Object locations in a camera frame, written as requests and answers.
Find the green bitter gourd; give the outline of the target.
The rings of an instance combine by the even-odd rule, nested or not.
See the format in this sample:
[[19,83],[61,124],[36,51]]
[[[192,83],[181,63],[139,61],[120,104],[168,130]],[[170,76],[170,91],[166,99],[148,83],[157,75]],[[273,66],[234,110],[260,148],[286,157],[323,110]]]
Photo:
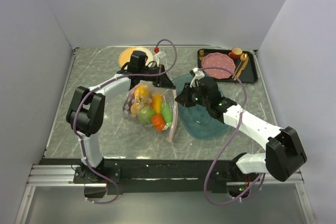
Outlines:
[[167,127],[170,127],[173,122],[173,113],[168,103],[163,103],[161,106],[161,115]]

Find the green apple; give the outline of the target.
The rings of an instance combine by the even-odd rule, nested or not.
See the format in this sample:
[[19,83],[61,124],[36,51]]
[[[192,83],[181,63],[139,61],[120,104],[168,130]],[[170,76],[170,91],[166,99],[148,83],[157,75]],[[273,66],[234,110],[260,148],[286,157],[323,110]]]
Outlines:
[[155,115],[155,111],[151,107],[146,106],[140,110],[138,119],[144,124],[151,124],[151,118],[154,115]]

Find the orange pumpkin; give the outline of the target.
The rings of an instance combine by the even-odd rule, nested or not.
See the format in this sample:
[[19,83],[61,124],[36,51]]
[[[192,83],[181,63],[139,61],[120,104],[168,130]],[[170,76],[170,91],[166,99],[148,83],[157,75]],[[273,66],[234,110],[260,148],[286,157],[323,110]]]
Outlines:
[[165,121],[162,115],[156,114],[151,118],[152,125],[158,131],[163,131],[165,128]]

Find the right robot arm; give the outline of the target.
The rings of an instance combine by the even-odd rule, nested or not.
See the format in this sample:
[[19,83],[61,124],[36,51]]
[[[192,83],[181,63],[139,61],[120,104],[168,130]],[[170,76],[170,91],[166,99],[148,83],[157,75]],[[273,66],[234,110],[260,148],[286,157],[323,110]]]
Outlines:
[[307,161],[295,129],[272,125],[247,112],[223,96],[210,77],[197,80],[194,86],[186,83],[175,101],[186,108],[204,107],[212,118],[238,129],[264,149],[258,154],[242,153],[231,161],[229,173],[235,181],[242,181],[251,173],[266,173],[285,182]]

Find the clear pink-dotted zip bag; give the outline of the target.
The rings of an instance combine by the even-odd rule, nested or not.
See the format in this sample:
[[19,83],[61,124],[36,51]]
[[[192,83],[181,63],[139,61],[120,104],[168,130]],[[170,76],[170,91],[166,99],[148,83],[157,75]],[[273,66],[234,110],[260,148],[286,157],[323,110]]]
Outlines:
[[141,83],[132,88],[122,107],[123,114],[157,132],[166,132],[167,141],[173,142],[177,128],[178,105],[175,89],[160,89]]

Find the purple eggplant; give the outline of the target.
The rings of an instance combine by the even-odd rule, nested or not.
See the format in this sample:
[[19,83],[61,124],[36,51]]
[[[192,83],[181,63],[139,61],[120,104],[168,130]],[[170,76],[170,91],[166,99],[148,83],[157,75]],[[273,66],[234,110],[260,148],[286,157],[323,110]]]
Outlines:
[[133,105],[132,101],[134,100],[134,94],[129,93],[124,101],[122,112],[124,115],[131,114],[131,106]]

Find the orange fruit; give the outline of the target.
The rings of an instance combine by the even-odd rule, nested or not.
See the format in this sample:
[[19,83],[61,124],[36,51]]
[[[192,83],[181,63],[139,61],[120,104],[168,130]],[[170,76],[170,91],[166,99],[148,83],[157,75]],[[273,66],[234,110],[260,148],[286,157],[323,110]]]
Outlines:
[[139,103],[134,103],[130,107],[130,111],[132,115],[138,115],[140,113],[140,110],[141,110],[141,104]]

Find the orange mango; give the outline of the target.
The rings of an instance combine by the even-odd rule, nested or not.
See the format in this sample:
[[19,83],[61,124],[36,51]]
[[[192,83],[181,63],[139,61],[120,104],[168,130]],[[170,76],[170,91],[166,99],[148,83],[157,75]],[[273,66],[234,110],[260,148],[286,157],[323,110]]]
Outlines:
[[163,103],[163,96],[160,93],[152,95],[152,108],[156,114],[161,113],[162,103]]

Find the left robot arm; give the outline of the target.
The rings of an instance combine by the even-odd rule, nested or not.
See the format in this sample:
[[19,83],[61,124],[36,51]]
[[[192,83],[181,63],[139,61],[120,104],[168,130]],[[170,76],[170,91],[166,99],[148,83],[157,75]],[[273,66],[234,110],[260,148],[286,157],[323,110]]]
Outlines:
[[66,121],[78,137],[81,148],[81,161],[88,166],[85,176],[93,183],[104,177],[100,167],[103,156],[100,151],[98,131],[102,127],[106,102],[120,93],[134,88],[141,80],[151,82],[155,87],[175,89],[163,64],[148,66],[147,55],[134,51],[130,60],[110,79],[92,87],[79,86],[75,89]]

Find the yellow bell pepper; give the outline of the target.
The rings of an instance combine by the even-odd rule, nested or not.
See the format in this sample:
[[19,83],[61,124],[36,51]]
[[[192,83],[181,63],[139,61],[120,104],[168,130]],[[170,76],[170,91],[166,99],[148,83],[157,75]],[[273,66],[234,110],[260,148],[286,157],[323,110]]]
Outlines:
[[146,85],[139,85],[134,90],[134,98],[137,103],[147,103],[151,97],[150,90]]

